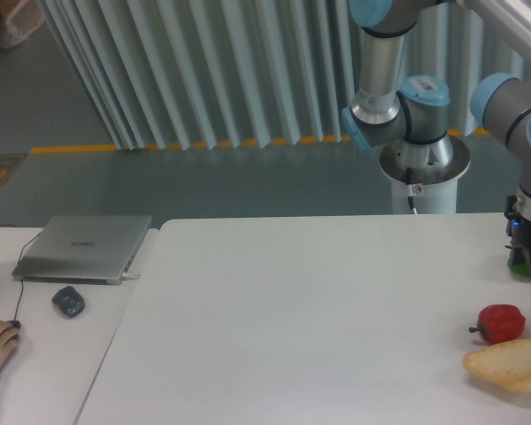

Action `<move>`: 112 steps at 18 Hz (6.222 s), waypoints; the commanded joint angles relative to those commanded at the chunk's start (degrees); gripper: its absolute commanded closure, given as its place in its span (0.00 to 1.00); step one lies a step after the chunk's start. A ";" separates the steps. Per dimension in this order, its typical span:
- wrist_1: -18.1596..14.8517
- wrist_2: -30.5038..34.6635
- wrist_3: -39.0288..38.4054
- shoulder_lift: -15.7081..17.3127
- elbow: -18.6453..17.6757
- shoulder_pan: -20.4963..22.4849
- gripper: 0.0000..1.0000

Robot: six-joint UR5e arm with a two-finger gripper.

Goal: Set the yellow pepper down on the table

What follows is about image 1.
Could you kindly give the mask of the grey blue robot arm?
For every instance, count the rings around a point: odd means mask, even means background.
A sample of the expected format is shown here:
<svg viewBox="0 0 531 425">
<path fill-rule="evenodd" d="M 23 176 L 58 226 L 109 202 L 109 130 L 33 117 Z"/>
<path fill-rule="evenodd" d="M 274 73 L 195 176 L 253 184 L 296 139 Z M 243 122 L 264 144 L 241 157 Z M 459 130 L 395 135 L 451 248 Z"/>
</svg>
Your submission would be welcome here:
<svg viewBox="0 0 531 425">
<path fill-rule="evenodd" d="M 428 1 L 352 1 L 350 14 L 365 32 L 367 64 L 359 88 L 342 110 L 351 141 L 381 146 L 394 213 L 448 214 L 457 209 L 458 181 L 470 165 L 463 141 L 448 133 L 450 92 L 440 78 L 399 79 L 404 39 Z M 494 73 L 473 91 L 470 110 L 521 164 L 519 187 L 504 214 L 511 262 L 531 273 L 531 82 Z"/>
</svg>

